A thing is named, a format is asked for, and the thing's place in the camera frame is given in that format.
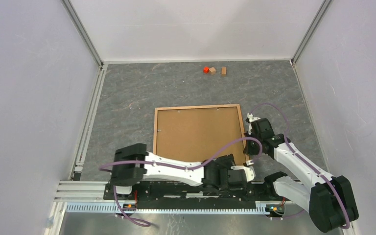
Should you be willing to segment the tan wooden block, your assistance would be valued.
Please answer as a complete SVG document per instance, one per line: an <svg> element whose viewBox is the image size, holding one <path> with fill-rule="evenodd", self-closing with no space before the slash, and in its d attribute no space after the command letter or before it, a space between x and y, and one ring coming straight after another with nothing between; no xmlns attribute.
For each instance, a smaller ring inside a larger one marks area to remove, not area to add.
<svg viewBox="0 0 376 235"><path fill-rule="evenodd" d="M227 75L227 67L222 67L221 69L221 76L225 77Z"/></svg>

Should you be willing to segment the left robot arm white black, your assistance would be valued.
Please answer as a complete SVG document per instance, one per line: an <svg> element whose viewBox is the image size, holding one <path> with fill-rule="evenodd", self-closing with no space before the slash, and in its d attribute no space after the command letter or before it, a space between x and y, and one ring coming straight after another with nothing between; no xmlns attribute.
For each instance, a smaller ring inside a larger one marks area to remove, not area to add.
<svg viewBox="0 0 376 235"><path fill-rule="evenodd" d="M179 182L191 187L216 190L242 189L254 179L250 166L235 165L233 155L202 162L183 162L167 159L146 150L146 144L137 143L116 150L115 165L111 170L111 185L121 199L134 194L134 185L140 181Z"/></svg>

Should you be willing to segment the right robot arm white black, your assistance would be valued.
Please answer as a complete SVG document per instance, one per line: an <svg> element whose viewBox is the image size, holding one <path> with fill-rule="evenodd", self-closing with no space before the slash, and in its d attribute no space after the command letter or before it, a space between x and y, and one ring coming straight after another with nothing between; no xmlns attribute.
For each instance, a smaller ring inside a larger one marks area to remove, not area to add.
<svg viewBox="0 0 376 235"><path fill-rule="evenodd" d="M244 153L249 156L266 154L285 166L297 181L284 172L273 173L264 179L263 194L270 200L279 196L289 199L308 212L313 224L327 233L336 228L348 229L359 218L350 181L335 177L318 167L284 134L275 134L266 118L248 114L249 127Z"/></svg>

